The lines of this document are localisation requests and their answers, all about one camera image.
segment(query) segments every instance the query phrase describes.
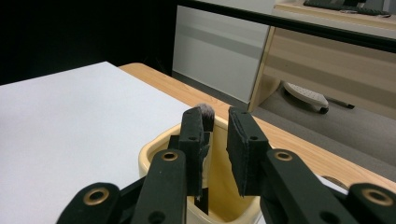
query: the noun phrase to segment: white paper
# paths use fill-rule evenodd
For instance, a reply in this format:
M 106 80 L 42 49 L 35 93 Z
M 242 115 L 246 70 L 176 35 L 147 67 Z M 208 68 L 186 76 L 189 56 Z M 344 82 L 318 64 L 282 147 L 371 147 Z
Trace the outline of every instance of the white paper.
M 0 223 L 55 223 L 82 188 L 133 183 L 188 108 L 109 63 L 0 86 Z

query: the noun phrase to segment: office chair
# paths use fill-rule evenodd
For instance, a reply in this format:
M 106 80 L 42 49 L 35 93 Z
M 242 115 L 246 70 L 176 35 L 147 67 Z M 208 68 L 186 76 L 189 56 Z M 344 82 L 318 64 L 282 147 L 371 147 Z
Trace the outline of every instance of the office chair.
M 327 102 L 323 94 L 304 89 L 289 82 L 284 82 L 283 87 L 285 88 L 286 95 L 292 95 L 311 105 L 320 106 L 320 114 L 326 114 L 329 111 L 329 102 Z M 346 107 L 353 109 L 355 106 L 348 104 Z

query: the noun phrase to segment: black keyboard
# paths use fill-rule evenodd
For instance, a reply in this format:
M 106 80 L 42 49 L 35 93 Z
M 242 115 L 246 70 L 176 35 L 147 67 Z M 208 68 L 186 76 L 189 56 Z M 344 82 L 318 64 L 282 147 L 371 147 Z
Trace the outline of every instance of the black keyboard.
M 345 13 L 358 13 L 369 16 L 390 17 L 390 14 L 387 11 L 375 10 L 365 7 L 348 7 L 348 6 L 331 4 L 331 3 L 323 3 L 315 0 L 306 0 L 304 2 L 304 6 L 326 8 L 326 9 L 341 11 Z

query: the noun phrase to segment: yellow bin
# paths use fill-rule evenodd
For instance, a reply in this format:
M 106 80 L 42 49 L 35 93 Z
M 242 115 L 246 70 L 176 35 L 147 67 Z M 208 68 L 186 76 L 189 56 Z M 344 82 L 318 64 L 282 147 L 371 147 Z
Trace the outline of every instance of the yellow bin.
M 233 179 L 231 163 L 226 151 L 228 122 L 215 117 L 209 187 L 209 216 L 194 205 L 193 198 L 187 200 L 187 223 L 257 223 L 262 215 L 260 197 L 239 196 Z M 150 162 L 160 150 L 168 147 L 171 135 L 180 133 L 180 124 L 160 134 L 152 142 L 145 145 L 139 154 L 139 174 L 148 173 Z

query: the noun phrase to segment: brush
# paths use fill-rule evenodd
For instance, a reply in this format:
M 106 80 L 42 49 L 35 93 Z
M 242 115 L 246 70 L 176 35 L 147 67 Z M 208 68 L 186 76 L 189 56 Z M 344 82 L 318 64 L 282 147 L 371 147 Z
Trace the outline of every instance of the brush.
M 194 197 L 194 204 L 201 211 L 208 215 L 209 213 L 209 187 L 208 187 L 208 176 L 211 163 L 211 146 L 213 138 L 213 126 L 215 123 L 215 111 L 212 106 L 208 104 L 198 104 L 196 107 L 201 109 L 202 123 L 204 126 L 204 133 L 208 135 L 207 141 L 205 141 L 205 146 L 208 147 L 207 155 L 203 160 L 203 171 L 202 171 L 202 195 Z

